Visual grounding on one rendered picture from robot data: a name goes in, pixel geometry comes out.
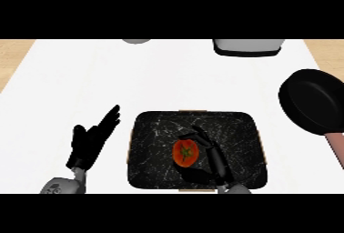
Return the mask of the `red tomato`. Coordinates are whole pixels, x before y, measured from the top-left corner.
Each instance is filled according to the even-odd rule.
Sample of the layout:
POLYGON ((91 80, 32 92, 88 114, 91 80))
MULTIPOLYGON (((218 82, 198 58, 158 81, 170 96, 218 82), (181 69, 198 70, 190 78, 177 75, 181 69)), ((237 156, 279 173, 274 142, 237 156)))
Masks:
POLYGON ((199 147, 190 139, 177 140, 171 149, 171 158, 180 167, 190 167, 199 158, 199 147))

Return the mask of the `grey round object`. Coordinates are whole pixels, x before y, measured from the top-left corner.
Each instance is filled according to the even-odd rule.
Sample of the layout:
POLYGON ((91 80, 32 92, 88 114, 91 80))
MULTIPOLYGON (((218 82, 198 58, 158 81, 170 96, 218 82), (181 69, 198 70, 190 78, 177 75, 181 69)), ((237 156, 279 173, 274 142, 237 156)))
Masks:
POLYGON ((146 43, 150 39, 122 39, 128 44, 137 45, 146 43))

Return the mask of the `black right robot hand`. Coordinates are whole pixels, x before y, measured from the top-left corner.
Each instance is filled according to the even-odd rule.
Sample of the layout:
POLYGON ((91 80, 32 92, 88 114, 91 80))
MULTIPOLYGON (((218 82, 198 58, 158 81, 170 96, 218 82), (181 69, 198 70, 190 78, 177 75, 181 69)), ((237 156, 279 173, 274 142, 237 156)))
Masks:
POLYGON ((190 139, 203 146, 211 172, 205 172, 198 168, 181 167, 177 164, 172 164, 174 168, 186 182, 208 185, 211 181, 215 181, 218 187, 226 187, 234 179, 220 146, 199 127, 193 126, 192 129, 193 132, 178 138, 190 139))

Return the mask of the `grey appliance with black base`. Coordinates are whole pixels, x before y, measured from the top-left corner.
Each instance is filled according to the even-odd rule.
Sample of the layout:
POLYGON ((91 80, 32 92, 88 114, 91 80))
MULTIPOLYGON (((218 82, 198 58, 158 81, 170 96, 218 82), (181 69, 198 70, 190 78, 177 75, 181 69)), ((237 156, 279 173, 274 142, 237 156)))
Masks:
POLYGON ((214 39, 214 50, 221 56, 263 57, 274 56, 283 39, 214 39))

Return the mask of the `black marble tray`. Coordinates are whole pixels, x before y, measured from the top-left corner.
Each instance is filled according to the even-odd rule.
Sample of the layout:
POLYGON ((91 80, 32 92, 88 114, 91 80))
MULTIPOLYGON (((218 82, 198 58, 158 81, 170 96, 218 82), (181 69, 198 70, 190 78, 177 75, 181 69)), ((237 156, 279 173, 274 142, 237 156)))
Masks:
POLYGON ((215 184, 187 183, 172 166, 172 145, 199 127, 215 140, 234 180, 249 189, 264 187, 267 170, 252 117, 240 112, 150 111, 133 127, 127 181, 143 189, 214 189, 215 184))

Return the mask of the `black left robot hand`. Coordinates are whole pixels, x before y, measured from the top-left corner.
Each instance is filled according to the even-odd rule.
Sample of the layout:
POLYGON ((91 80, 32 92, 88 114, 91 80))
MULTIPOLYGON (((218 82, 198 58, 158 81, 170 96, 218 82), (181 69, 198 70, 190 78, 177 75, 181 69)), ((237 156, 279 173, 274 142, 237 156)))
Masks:
POLYGON ((72 129, 71 155, 66 162, 68 168, 84 171, 94 165, 105 142, 119 124, 119 106, 115 106, 99 124, 85 129, 77 125, 72 129))

